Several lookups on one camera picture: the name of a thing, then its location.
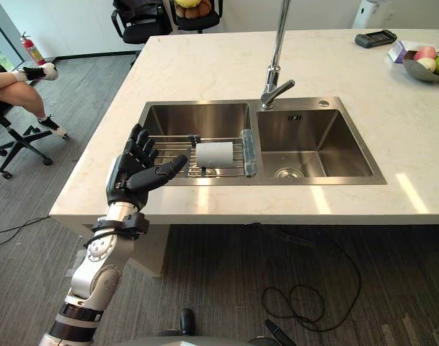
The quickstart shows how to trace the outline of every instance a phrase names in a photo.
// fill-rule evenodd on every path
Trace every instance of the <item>black device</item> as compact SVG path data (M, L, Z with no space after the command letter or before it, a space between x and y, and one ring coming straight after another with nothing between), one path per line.
M358 34L355 36L355 43L364 47L372 48L379 45L388 45L397 39L397 35L389 30L370 32L369 34Z
M269 319L266 319L265 326L270 330L272 335L275 337L275 339L277 339L277 341L282 346L296 346L293 340L290 339L290 337L287 334L285 334L285 332L281 330L280 327L274 322L270 321Z

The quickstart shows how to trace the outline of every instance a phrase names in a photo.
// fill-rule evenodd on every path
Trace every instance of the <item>paper towel roll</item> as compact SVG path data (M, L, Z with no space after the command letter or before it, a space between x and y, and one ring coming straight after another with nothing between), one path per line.
M205 168L228 168L234 166L232 142L198 143L197 165Z

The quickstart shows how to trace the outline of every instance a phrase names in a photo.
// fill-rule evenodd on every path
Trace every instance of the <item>dish rack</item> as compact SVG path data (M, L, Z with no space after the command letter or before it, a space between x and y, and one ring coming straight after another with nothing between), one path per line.
M245 177L243 139L242 137L229 138L201 138L199 135L186 136L150 136L155 141L154 148L158 149L159 155L155 160L155 166L161 166L170 162L176 156L184 154L187 163L177 177L183 178L221 178L221 177ZM197 165L197 143L232 142L233 167L202 168Z

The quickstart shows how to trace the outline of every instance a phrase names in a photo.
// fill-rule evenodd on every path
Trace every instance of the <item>kitchen island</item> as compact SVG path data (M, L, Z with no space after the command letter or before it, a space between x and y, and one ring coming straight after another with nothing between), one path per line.
M439 84L413 79L387 56L353 40L372 30L288 31L281 97L341 99L385 185L166 186L142 210L149 233L134 263L159 275L169 224L439 223ZM392 30L439 46L439 30ZM82 236L106 214L105 179L148 101L258 99L275 32L151 37L58 196L50 214Z

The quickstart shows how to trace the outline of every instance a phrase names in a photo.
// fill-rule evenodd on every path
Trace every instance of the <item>faucet handle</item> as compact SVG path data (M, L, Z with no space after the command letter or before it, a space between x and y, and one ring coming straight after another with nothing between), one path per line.
M272 90L271 92L264 92L261 96L262 108L265 110L271 110L273 108L272 101L278 95L286 92L288 89L294 87L295 81L290 79L286 83L280 85L277 89Z

